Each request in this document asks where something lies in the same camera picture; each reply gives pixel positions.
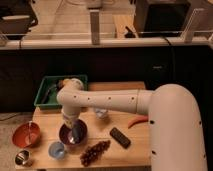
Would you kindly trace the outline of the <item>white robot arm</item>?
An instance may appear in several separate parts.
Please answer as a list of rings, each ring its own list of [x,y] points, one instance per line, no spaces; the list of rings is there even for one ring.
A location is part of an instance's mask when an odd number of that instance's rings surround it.
[[[62,112],[72,121],[83,107],[145,114],[152,171],[208,171],[200,110],[185,87],[165,84],[156,90],[84,91],[82,86],[80,80],[71,79],[57,94]]]

